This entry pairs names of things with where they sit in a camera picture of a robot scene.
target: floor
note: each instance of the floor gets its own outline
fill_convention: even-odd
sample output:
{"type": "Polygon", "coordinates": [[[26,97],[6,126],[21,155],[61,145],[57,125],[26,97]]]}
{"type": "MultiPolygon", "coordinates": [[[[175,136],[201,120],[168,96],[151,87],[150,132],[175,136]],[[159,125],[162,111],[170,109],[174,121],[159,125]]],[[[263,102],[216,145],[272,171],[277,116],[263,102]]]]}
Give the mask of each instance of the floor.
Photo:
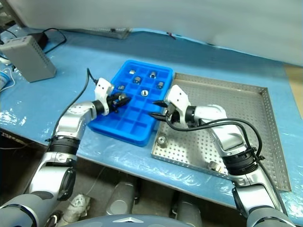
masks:
{"type": "MultiPolygon", "coordinates": [[[[20,144],[1,137],[1,147],[20,147],[20,144]]],[[[32,148],[2,150],[0,149],[2,163],[0,205],[23,192],[28,179],[33,174],[39,163],[42,152],[32,148]]],[[[79,193],[86,194],[96,180],[103,166],[79,159],[77,163],[77,178],[70,200],[79,193]]],[[[105,168],[90,191],[90,209],[85,218],[105,214],[106,205],[114,187],[121,179],[128,177],[126,174],[114,169],[105,168]]],[[[142,180],[140,200],[133,207],[134,214],[153,214],[168,217],[174,190],[162,185],[142,180]]],[[[201,211],[204,227],[231,227],[246,226],[246,221],[236,210],[214,204],[202,199],[196,199],[196,204],[201,211]]],[[[57,209],[65,210],[68,201],[59,204],[57,209]]]]}

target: blue plastic tray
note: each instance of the blue plastic tray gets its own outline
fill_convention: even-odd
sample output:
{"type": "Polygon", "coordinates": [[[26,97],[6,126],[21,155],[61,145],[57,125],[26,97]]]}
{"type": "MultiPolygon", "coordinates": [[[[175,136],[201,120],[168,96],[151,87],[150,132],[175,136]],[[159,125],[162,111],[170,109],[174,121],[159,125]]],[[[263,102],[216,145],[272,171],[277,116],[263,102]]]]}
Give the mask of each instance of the blue plastic tray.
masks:
{"type": "Polygon", "coordinates": [[[113,92],[124,92],[132,100],[119,108],[118,113],[99,116],[89,127],[95,132],[137,146],[145,146],[156,123],[148,112],[161,112],[161,108],[152,103],[164,99],[172,82],[172,75],[170,68],[133,60],[126,61],[111,83],[115,85],[113,92]],[[156,73],[155,78],[150,78],[152,72],[156,73]],[[140,77],[140,83],[134,83],[135,77],[140,77]],[[159,82],[164,83],[162,89],[157,88],[159,82]],[[118,90],[121,85],[125,87],[123,91],[118,90]],[[148,95],[142,96],[142,90],[147,90],[148,95]]]}

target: gray box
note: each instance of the gray box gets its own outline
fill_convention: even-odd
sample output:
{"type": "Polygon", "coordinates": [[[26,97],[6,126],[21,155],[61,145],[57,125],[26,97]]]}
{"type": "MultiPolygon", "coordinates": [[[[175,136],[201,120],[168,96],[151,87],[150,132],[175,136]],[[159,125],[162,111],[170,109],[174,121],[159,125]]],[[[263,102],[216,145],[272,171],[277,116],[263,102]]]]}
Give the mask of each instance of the gray box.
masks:
{"type": "Polygon", "coordinates": [[[0,46],[28,82],[53,78],[56,68],[31,36],[10,39],[0,46]]]}

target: table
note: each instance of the table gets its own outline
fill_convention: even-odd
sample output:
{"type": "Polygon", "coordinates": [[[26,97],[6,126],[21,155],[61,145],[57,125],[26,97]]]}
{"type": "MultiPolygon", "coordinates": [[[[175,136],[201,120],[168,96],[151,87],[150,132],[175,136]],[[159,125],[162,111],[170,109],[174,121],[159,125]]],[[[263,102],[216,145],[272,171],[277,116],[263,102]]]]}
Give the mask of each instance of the table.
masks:
{"type": "MultiPolygon", "coordinates": [[[[11,29],[26,34],[19,27],[11,29]]],[[[16,85],[0,96],[0,126],[41,144],[51,136],[61,111],[82,89],[89,67],[94,77],[107,80],[129,59],[171,67],[175,72],[268,87],[292,192],[282,193],[290,218],[303,225],[303,121],[283,64],[231,50],[191,42],[182,38],[135,32],[125,40],[64,32],[67,43],[48,54],[57,68],[56,77],[28,83],[18,73],[16,85]]],[[[59,40],[51,32],[50,40],[59,40]]],[[[89,82],[79,99],[94,100],[89,82]]],[[[151,157],[156,129],[146,147],[137,147],[86,129],[78,156],[132,175],[151,180],[213,201],[235,207],[232,184],[226,180],[151,157]]]]}

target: white wall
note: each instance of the white wall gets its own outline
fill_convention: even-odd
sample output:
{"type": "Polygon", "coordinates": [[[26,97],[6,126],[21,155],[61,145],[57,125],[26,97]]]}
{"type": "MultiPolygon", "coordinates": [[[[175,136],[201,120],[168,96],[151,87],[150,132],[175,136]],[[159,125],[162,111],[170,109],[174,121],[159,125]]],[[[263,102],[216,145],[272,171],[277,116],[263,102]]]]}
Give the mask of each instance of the white wall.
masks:
{"type": "Polygon", "coordinates": [[[303,65],[302,0],[8,0],[32,28],[145,27],[303,65]]]}

